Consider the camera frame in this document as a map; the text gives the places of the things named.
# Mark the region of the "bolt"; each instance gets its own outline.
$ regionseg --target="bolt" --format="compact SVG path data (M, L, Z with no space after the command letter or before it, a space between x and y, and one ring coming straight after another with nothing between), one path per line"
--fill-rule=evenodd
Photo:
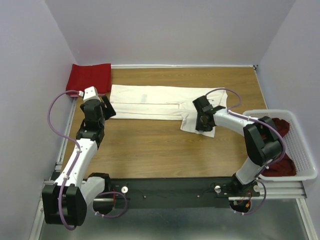
M214 191L215 191L217 194L221 193L221 187L220 187L219 185L215 186L215 187L214 187Z

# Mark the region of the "white pants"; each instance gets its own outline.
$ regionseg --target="white pants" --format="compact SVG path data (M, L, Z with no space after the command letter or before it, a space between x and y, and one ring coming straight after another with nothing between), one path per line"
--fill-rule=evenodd
M172 86L128 86L112 85L110 102L116 116L113 119L148 119L181 121L181 130L214 137L211 132L196 131L197 111L193 100L205 95L213 88L191 88ZM226 107L227 93L218 90L208 95L215 107Z

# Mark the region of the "red cloth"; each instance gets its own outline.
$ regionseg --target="red cloth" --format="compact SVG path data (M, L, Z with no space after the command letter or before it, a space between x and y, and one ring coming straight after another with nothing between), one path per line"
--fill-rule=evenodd
M279 118L272 119L276 129L281 137L284 137L290 129L290 124ZM283 159L275 164L269 166L269 169L263 171L262 175L266 177L283 177L283 176L295 176L297 174L295 163L289 158L287 154Z
M72 65L66 90L84 91L94 86L99 95L104 95L111 90L111 64L92 66Z

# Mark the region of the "cable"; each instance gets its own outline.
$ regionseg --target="cable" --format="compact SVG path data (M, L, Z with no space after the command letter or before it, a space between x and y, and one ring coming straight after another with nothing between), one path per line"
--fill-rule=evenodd
M108 195L108 194L119 194L123 197L124 208L123 208L122 212L120 212L117 215L110 216L110 215L101 214L100 212L96 211L95 215L99 215L99 216L106 218L106 219L115 219L115 218L122 216L128 209L128 200L127 200L126 196L122 192L118 192L118 191L106 191L106 192L100 193L98 196L103 196L103 195Z
M251 193L251 191L249 191L249 194L250 194L249 204L251 204L251 199L252 199L252 193Z
M235 104L235 105L233 105L233 106L230 106L230 107L228 107L228 108L226 109L228 114L230 114L230 115L232 115L232 116L234 116L234 117L243 119L243 120L248 120L248 118L249 118L250 121L255 122L255 123L259 123L259 124L261 124L261 125L269 128L269 129L270 129L271 131L273 131L273 132L277 135L277 137L279 138L279 141L280 141L280 143L281 143L281 145L282 145L282 152L281 152L281 154L279 154L279 156L277 156L273 161L271 161L270 163L266 164L266 166L268 167L268 166L270 166L271 164L278 163L280 160L282 160L282 159L284 158L285 154L286 154L286 148L287 148L287 147L286 147L286 143L285 143L283 137L278 133L278 131L277 131L276 129L274 129L272 126L266 124L266 123L263 122L263 121L260 121L260 120L257 120L257 119L253 119L253 118L250 118L250 117L248 117L248 116L244 116L244 115L242 115L242 114L235 113L235 112L231 111L230 109L235 108L235 107L238 107L238 106L240 106L241 103L242 103L242 98L241 98L241 96L240 96L236 91L233 91L233 90L231 90L231 89L229 89L229 88L226 88L226 87L219 87L219 88L215 88L215 89L207 92L207 93L205 94L205 96L207 96L208 94L210 94L210 93L212 93L212 92L218 91L218 90L226 90L226 91L232 92L232 93L234 93L234 94L238 97L238 99L239 99L239 103L237 103L237 104Z
M249 193L249 203L251 201L251 198L252 198L252 194L251 194L251 191L248 190L248 193ZM243 198L241 198L240 200L237 200L237 203L242 203L244 201L244 199L246 198L246 196L244 196Z
M264 204L265 201L266 201L266 198L267 198L267 188L266 188L266 185L265 185L262 181L260 181L260 180L257 180L257 179L256 179L256 181L259 182L259 183L261 183L261 185L262 185L262 187L263 187L263 189L264 189L263 199L262 199L262 201L260 202L259 206L257 206L257 207L256 207L255 209L253 209L252 211L249 211L249 212L239 212L239 213L242 214L242 215L254 214L256 211L258 211L258 210L263 206L263 204Z
M58 100L58 98L60 98L62 95L65 95L65 94L68 94L68 93L75 93L75 94L78 94L79 91L76 91L76 90L68 90L68 91L65 91L61 94L59 94L57 97L55 97L55 99L52 101L52 103L50 104L50 107L49 107L49 110L48 110L48 113L47 113L47 122L49 124L49 127L51 128L51 130L59 135L60 137L63 137L65 139L68 139L72 142L74 142L74 144L76 145L76 147L78 148L78 151L75 155L75 158L69 168L69 170L66 172L66 175L63 179L63 182L60 186L60 190L59 190L59 195L58 195L58 211L59 211L59 215L60 215L60 219L61 219L61 222L62 224L65 226L66 229L72 231L72 230L75 230L76 229L76 226L69 226L66 219L65 219L65 216L64 216L64 213L63 213L63 210L62 210L62 195L63 195L63 192L64 192L64 188L65 188L65 185L66 185L66 182L67 182L67 179L68 179L68 176L70 175L72 169L74 168L74 166L76 165L77 163L77 160L80 156L80 145L79 143L77 143L77 141L75 139L73 139L72 137L69 137L67 135L64 135L63 133L57 131L54 126L51 124L51 120L50 120L50 114L51 114L51 110L52 110L52 107L54 106L54 104L56 103L56 101Z

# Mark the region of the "wooden tabletop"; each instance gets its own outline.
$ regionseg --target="wooden tabletop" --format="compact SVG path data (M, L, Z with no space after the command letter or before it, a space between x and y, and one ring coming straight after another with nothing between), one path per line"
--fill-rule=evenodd
M252 68L144 68L113 69L112 83L118 85L172 86L190 88L226 87L238 92L241 106L235 112L265 109ZM227 93L227 105L237 97ZM84 114L79 98L70 130L75 137ZM108 173L111 178L220 177L231 176L247 158L245 141L239 134L216 127L215 137L180 130L181 121L109 119L105 136L86 172ZM74 144L68 142L63 166Z

